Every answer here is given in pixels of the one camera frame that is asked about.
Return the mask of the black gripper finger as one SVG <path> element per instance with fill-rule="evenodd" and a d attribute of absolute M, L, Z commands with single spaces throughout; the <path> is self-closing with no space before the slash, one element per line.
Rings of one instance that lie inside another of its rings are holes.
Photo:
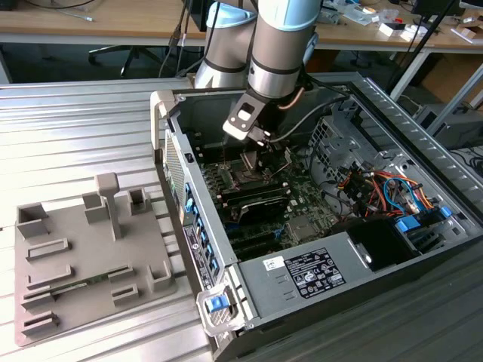
<path fill-rule="evenodd" d="M 283 167 L 283 148 L 268 145 L 261 154 L 261 172 L 264 179 L 272 179 L 281 173 Z"/>

